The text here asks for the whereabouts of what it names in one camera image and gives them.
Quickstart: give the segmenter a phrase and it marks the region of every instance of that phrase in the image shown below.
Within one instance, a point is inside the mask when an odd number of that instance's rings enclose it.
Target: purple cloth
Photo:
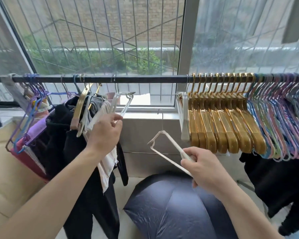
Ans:
[[[44,117],[29,129],[26,135],[25,144],[29,145],[46,127],[46,117]]]

